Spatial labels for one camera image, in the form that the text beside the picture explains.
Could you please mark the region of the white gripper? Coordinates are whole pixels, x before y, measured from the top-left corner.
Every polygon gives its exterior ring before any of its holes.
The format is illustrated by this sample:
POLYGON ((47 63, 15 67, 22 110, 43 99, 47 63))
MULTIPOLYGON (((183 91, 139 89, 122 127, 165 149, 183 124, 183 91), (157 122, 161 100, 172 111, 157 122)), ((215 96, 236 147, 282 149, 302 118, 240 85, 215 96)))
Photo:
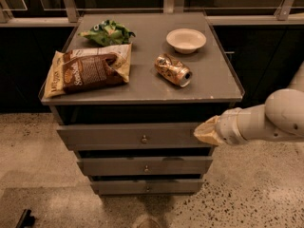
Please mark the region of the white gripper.
POLYGON ((223 142, 229 145, 245 144, 247 141, 238 129, 239 107, 228 109, 220 116, 214 116, 196 127, 194 136, 203 143, 220 145, 223 142))

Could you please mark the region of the round robot base foot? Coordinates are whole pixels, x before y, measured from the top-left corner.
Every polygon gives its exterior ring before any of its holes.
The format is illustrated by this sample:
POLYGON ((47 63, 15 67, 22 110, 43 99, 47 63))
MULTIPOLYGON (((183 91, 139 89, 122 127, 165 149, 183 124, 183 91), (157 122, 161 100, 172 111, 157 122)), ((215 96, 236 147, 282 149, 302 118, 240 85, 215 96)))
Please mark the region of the round robot base foot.
POLYGON ((161 225, 155 218, 142 216, 134 221, 132 228, 161 228, 161 225))

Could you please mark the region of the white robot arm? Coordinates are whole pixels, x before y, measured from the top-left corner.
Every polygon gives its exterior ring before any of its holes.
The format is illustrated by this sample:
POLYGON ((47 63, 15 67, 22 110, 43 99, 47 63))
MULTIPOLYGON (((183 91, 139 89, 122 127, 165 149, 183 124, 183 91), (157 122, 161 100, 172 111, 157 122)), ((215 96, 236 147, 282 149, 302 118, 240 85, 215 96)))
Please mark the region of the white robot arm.
POLYGON ((304 141, 304 63, 287 88, 268 96, 264 104, 232 108, 199 125, 194 136, 203 143, 246 144, 249 141, 304 141))

